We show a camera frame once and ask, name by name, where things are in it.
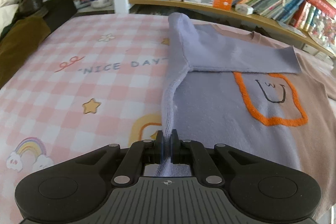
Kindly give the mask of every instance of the cloud print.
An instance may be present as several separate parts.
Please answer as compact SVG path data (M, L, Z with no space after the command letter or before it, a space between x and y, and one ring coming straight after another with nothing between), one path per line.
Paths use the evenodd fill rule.
M54 162L51 158L45 155L39 155L36 162L33 164L33 172L45 169L47 167L53 166Z
M22 162L20 155L16 154L14 151L7 158L6 162L7 168L14 169L20 172L22 170Z

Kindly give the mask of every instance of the gingham tablecloth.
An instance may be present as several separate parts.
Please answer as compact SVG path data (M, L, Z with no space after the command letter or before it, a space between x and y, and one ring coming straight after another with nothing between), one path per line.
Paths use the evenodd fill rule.
M73 18L0 90L1 224L22 220L14 190L31 172L109 143L155 138L167 31L165 16ZM91 99L100 105L84 114Z

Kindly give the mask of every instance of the orange embroidered pocket outline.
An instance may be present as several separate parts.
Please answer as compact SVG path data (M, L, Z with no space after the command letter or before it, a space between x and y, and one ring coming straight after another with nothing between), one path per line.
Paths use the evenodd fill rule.
M304 111L303 107L300 104L299 96L297 94L297 91L296 91L295 87L287 79L287 77L285 77L284 75L282 75L280 73L269 73L268 74L271 77L282 78L283 80L286 81L286 83L289 85L289 87L292 90L294 105L296 106L296 108L301 113L302 118L299 118L299 119L284 119L284 118L277 117L277 116L270 117L270 118L265 117L252 104L251 98L250 98L250 96L247 92L246 86L244 84L242 74L240 72L233 72L233 75L235 77L236 83L237 83L237 85L239 87L239 90L241 92L241 95L243 97L243 101L245 103L245 106L246 106L247 110L250 112L252 117L256 118L258 121L260 121L265 126L276 126L276 125L282 124L284 126L297 127L297 126L304 125L308 122L308 116L307 116L306 112Z

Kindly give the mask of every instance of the yellow arch print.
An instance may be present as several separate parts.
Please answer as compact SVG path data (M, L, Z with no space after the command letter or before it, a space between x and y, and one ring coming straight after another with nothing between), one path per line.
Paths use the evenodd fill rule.
M142 140L143 130L148 126L161 126L161 115L159 114L147 114L137 119L131 130L131 136L128 140L128 146L132 143Z

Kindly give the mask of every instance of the olive green cloth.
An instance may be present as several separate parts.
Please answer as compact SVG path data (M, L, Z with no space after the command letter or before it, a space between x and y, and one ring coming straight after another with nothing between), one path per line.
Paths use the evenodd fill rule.
M22 67L51 33L43 18L18 20L0 43L0 88Z

